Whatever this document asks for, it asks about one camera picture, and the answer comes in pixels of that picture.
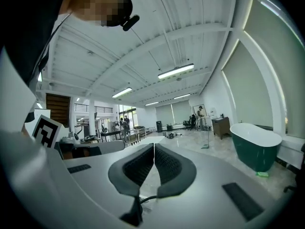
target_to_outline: green bathtub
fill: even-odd
[[[267,171],[275,161],[282,142],[280,135],[249,123],[231,128],[238,158],[254,171]]]

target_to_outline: marble floor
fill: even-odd
[[[284,187],[295,184],[295,174],[278,163],[274,163],[268,171],[269,177],[263,178],[256,176],[251,168],[241,162],[236,154],[232,138],[229,136],[219,137],[214,136],[213,132],[209,132],[209,148],[201,149],[205,144],[208,144],[208,132],[189,131],[189,130],[174,130],[182,136],[174,139],[166,138],[165,144],[173,148],[186,148],[199,153],[215,156],[225,160],[237,169],[244,172],[256,182],[260,183],[275,199],[278,199],[283,194]],[[154,132],[148,136],[160,136],[163,133]],[[156,195],[157,188],[160,186],[160,178],[158,170],[155,166],[152,167],[148,177],[141,186],[140,196],[143,198]],[[143,218],[153,208],[155,199],[149,200],[142,204]]]

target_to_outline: wooden cabinet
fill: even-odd
[[[224,134],[231,135],[230,121],[228,117],[212,119],[212,124],[213,124],[214,135],[217,134],[220,137],[220,139],[223,138]]]

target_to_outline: white ceiling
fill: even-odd
[[[70,16],[50,45],[40,90],[143,106],[183,94],[199,94],[213,72],[228,37],[235,0],[132,0],[140,20],[122,27],[98,27]],[[158,75],[194,63],[168,79]]]

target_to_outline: railing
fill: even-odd
[[[74,111],[89,112],[89,105],[74,104]],[[94,112],[98,112],[98,113],[112,113],[112,108],[94,106]]]

